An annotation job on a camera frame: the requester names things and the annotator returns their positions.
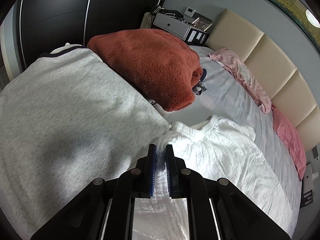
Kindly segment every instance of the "headboard panel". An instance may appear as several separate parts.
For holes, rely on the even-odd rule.
[[[213,50],[231,49],[245,62],[272,103],[296,127],[305,151],[320,142],[320,110],[308,84],[263,31],[226,8],[206,46]]]

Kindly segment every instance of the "gray sweatshirt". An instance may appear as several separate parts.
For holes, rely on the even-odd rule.
[[[30,237],[94,178],[119,177],[170,125],[90,49],[42,55],[0,94],[0,207]]]

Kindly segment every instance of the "nightstand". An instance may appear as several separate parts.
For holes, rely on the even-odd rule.
[[[302,179],[300,208],[313,202],[314,194],[314,175],[312,173],[311,163],[308,163]]]
[[[200,29],[161,13],[156,14],[151,28],[167,31],[182,39],[187,45],[204,46],[209,37],[208,33]]]

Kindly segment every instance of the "bed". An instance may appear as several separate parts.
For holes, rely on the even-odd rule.
[[[196,97],[193,104],[180,111],[168,113],[160,106],[155,108],[169,123],[179,121],[191,126],[208,120],[215,114],[253,127],[256,133],[255,143],[272,167],[290,203],[292,213],[283,214],[277,223],[292,237],[298,219],[301,183],[288,150],[273,130],[272,111],[268,114],[260,111],[243,87],[218,63],[212,61],[208,54],[222,48],[231,49],[238,54],[267,92],[272,103],[296,127],[306,152],[320,140],[320,111],[313,94],[297,67],[268,36],[228,9],[222,13],[206,42],[206,47],[191,48],[198,53],[201,67],[207,70],[203,84],[208,90]],[[167,202],[164,206],[170,210],[170,216],[186,216],[183,211],[184,204],[179,201],[174,203],[175,207],[182,211],[175,213],[168,208],[171,203]],[[146,224],[150,217],[139,217],[148,217],[150,214],[143,206],[148,204],[144,202],[137,209],[138,215],[135,219],[141,219],[140,222]],[[180,220],[180,227],[176,228],[177,234],[171,237],[178,239],[188,234],[185,222]],[[141,234],[152,239],[161,238],[159,234],[150,235],[148,231],[139,231],[136,232],[137,239],[142,237]]]

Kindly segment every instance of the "white bedsheet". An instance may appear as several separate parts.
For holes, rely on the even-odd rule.
[[[178,201],[180,205],[177,205],[168,196],[163,165],[167,144],[172,144],[176,157],[184,159],[188,168],[204,178],[229,179],[288,232],[292,209],[254,139],[251,127],[216,115],[192,127],[173,122],[170,131],[158,142],[156,194],[152,200],[136,200],[135,232],[150,239],[188,239],[188,225],[184,219],[188,217],[186,201]]]
[[[272,112],[264,114],[250,95],[218,63],[207,56],[211,49],[191,46],[200,56],[200,64],[207,70],[203,84],[208,89],[185,109],[173,113],[156,109],[171,123],[188,126],[208,120],[213,114],[226,117],[237,124],[249,125],[256,133],[255,144],[262,151],[282,186],[292,209],[287,233],[292,237],[299,213],[301,183],[292,158],[282,141],[273,131]]]

